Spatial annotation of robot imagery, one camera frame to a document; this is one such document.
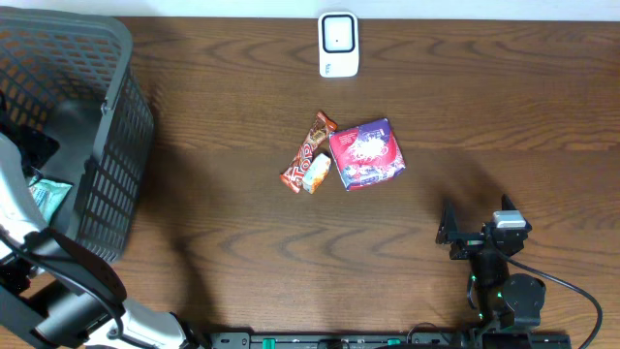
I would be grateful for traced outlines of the mint green wipes pack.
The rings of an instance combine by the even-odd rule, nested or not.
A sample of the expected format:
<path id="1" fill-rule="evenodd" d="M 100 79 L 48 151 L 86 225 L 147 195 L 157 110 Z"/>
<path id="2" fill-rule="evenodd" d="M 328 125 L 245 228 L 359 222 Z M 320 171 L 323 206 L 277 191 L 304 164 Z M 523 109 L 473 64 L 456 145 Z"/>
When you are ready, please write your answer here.
<path id="1" fill-rule="evenodd" d="M 45 221 L 50 223 L 73 188 L 73 185 L 67 182 L 33 177 L 28 184 L 28 188 Z"/>

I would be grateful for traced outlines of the red purple pad pack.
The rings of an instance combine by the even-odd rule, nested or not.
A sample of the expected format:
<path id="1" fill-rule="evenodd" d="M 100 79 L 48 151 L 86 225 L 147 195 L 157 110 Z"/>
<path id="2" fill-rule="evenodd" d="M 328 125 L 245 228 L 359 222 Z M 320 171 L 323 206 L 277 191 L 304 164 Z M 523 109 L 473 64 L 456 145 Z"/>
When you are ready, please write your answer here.
<path id="1" fill-rule="evenodd" d="M 387 118 L 335 132 L 328 145 L 347 191 L 391 180 L 406 169 Z"/>

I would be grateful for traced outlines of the orange white tissue pack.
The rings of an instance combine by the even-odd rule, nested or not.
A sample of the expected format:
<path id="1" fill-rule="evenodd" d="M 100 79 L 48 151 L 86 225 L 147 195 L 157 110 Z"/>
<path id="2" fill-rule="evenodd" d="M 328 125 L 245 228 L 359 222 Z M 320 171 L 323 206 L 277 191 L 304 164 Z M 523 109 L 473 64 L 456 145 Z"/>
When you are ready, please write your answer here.
<path id="1" fill-rule="evenodd" d="M 311 163 L 310 168 L 302 179 L 303 189 L 314 194 L 317 188 L 323 183 L 331 166 L 331 158 L 324 153 L 319 154 Z"/>

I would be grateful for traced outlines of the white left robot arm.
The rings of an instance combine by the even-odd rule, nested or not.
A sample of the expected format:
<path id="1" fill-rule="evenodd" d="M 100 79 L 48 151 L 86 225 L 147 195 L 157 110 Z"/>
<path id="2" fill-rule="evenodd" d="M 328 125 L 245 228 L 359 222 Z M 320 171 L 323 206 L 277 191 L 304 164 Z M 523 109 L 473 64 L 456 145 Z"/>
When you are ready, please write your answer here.
<path id="1" fill-rule="evenodd" d="M 128 298 L 110 265 L 47 225 L 22 152 L 1 138 L 1 324 L 35 348 L 208 348 L 171 312 Z"/>

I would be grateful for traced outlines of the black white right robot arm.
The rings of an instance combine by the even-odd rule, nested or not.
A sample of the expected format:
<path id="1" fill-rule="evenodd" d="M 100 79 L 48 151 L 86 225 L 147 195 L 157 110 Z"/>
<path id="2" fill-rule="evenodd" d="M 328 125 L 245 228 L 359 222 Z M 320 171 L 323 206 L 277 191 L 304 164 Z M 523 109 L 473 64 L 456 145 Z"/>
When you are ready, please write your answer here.
<path id="1" fill-rule="evenodd" d="M 452 260 L 469 262 L 468 302 L 482 322 L 501 330 L 532 330 L 541 324 L 546 287 L 536 277 L 510 273 L 508 258 L 524 248 L 531 224 L 504 195 L 501 208 L 473 233 L 459 228 L 454 206 L 444 204 L 436 236 Z"/>

